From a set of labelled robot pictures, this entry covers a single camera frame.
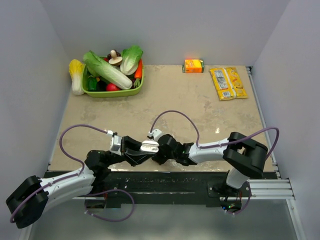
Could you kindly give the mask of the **white oval charging case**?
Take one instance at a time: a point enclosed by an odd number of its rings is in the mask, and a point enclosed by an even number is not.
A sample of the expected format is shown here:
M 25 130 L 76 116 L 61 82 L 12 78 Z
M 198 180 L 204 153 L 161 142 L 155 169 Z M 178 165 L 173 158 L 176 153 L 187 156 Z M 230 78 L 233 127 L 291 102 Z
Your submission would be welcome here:
M 144 140 L 141 143 L 140 151 L 148 153 L 157 153 L 159 151 L 159 144 L 154 140 Z

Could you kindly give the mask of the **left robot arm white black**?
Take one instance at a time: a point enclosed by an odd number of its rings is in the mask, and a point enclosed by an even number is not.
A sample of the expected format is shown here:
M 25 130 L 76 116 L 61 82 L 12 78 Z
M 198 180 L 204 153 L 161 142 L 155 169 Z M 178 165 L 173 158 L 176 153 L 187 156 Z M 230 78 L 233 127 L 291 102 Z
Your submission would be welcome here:
M 114 135 L 109 150 L 89 151 L 77 170 L 49 178 L 35 175 L 26 178 L 5 201 L 11 213 L 9 221 L 23 229 L 36 222 L 45 211 L 67 200 L 99 196 L 104 190 L 102 181 L 110 173 L 110 165 L 128 162 L 135 167 L 158 151 L 156 141 L 139 142 L 129 136 Z

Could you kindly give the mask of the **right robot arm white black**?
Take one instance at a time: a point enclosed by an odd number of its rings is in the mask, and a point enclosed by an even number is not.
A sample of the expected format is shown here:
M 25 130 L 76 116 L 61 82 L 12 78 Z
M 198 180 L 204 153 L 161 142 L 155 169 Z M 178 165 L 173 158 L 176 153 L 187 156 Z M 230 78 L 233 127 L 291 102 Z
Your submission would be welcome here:
M 174 160 L 183 166 L 197 165 L 204 162 L 228 162 L 232 169 L 223 183 L 223 192 L 235 196 L 249 179 L 261 179 L 268 153 L 268 148 L 239 132 L 232 132 L 229 137 L 211 143 L 180 143 L 170 134 L 155 129 L 148 134 L 151 140 L 159 144 L 158 153 L 152 159 L 162 165 L 167 160 Z

